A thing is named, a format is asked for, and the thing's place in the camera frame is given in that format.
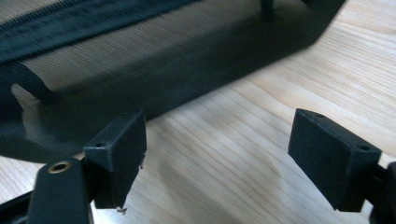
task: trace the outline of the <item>screw hole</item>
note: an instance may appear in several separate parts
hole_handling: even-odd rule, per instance
[[[106,142],[100,142],[96,144],[96,147],[104,147],[106,145]]]
[[[72,166],[72,164],[69,161],[60,161],[51,165],[51,167],[49,168],[49,173],[54,175],[59,174],[63,171],[68,170],[70,166]]]
[[[368,149],[370,149],[370,148],[367,147],[367,146],[358,146],[358,148],[360,148],[361,150],[365,150],[365,151],[367,151]]]

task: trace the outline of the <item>wood grain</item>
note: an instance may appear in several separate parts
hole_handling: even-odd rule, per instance
[[[319,42],[148,123],[126,215],[95,223],[367,223],[333,211],[289,157],[294,110],[314,110],[396,157],[396,2],[349,0]],[[0,203],[40,164],[0,158]]]

